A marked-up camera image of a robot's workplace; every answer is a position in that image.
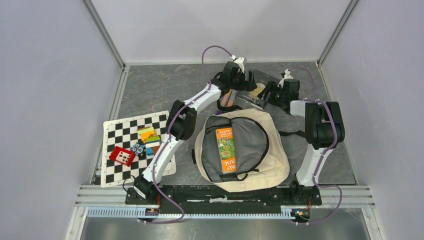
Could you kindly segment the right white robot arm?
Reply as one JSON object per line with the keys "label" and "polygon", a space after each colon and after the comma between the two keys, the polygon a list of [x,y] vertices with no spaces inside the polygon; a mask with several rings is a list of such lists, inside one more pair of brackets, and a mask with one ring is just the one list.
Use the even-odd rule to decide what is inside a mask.
{"label": "right white robot arm", "polygon": [[300,82],[284,79],[281,84],[269,81],[258,94],[261,100],[281,108],[287,114],[304,118],[304,130],[294,132],[308,143],[300,169],[289,186],[289,199],[302,204],[319,193],[318,179],[330,153],[344,141],[346,132],[337,101],[299,98]]}

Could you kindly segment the black book gold emblem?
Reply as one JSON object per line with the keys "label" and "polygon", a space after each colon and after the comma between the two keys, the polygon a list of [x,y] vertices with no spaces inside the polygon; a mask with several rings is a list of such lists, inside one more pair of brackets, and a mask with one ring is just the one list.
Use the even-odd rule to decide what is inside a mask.
{"label": "black book gold emblem", "polygon": [[256,69],[253,70],[253,77],[256,83],[256,88],[252,91],[239,91],[236,98],[251,104],[253,107],[263,110],[265,101],[258,97],[258,95],[266,88],[266,85],[269,82],[279,83],[280,79]]}

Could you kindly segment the cream canvas backpack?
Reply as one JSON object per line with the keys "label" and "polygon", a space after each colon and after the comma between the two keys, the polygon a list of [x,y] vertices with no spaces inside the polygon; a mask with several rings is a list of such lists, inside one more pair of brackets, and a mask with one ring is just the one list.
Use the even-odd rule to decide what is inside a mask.
{"label": "cream canvas backpack", "polygon": [[[228,127],[233,130],[236,172],[223,174],[215,130]],[[202,177],[229,193],[276,187],[290,173],[273,118],[253,108],[209,116],[196,137],[192,158]]]}

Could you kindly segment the orange treehouse book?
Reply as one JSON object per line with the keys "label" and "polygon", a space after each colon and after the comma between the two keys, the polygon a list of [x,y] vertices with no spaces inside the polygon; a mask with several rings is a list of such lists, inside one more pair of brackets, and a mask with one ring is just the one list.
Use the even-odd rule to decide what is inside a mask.
{"label": "orange treehouse book", "polygon": [[218,145],[222,173],[235,173],[237,171],[237,166],[233,128],[218,128],[215,130],[215,136]]}

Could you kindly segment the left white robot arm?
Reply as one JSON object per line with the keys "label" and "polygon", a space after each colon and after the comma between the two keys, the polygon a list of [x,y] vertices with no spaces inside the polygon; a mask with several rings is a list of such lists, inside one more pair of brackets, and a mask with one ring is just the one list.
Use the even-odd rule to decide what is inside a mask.
{"label": "left white robot arm", "polygon": [[221,106],[220,98],[230,90],[252,91],[257,86],[252,70],[248,71],[248,79],[245,79],[245,62],[244,57],[235,57],[232,61],[228,61],[223,71],[217,73],[195,96],[173,103],[166,122],[167,131],[158,152],[148,167],[134,180],[133,188],[145,204],[151,204],[156,200],[157,190],[154,185],[161,181],[165,168],[176,150],[193,135],[199,112],[212,103],[217,103],[218,109],[222,112],[241,109],[238,105]]}

